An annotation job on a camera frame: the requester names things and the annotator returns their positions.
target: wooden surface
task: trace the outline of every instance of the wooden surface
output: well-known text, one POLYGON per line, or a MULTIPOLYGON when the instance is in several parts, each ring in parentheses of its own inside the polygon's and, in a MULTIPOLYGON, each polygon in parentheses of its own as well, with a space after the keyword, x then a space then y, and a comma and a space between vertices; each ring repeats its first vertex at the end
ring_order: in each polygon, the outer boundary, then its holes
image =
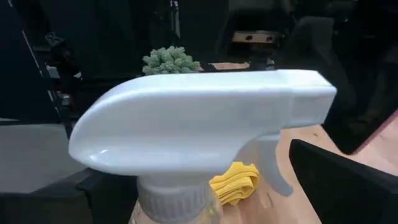
MULTIPOLYGON (((217 69, 244 68, 248 64, 218 63, 217 69)), ((366 164, 376 169, 398 175, 398 119, 393 120, 357 155, 342 154, 319 125, 282 130, 277 146, 277 162, 285 180, 294 188, 289 197, 273 191, 263 179, 258 189, 237 207, 225 205, 222 224, 312 224, 321 223, 297 180, 289 159, 292 139, 301 139, 328 151, 366 164)))

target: white spray head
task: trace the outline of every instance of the white spray head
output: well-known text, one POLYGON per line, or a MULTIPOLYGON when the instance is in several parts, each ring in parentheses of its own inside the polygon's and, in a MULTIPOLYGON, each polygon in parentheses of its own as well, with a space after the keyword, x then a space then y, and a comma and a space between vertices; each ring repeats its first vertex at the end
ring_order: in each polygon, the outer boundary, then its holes
POLYGON ((266 181, 288 195, 275 159, 279 130, 322 123, 335 94, 309 70, 137 78, 105 93, 79 119, 69 153, 92 169, 171 187, 204 183, 233 161, 252 162, 248 155, 259 150, 266 181), (245 147, 256 139, 272 148, 245 147))

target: yellow cloth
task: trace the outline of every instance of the yellow cloth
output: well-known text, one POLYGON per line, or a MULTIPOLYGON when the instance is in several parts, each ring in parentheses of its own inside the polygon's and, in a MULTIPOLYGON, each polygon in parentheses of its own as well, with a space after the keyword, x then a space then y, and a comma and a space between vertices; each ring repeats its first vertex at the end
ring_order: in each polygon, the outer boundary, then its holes
POLYGON ((242 199, 250 196, 257 188, 259 171, 254 164, 245 166, 242 162, 233 162, 223 175, 210 180, 211 188, 216 192, 221 204, 236 206, 242 199))

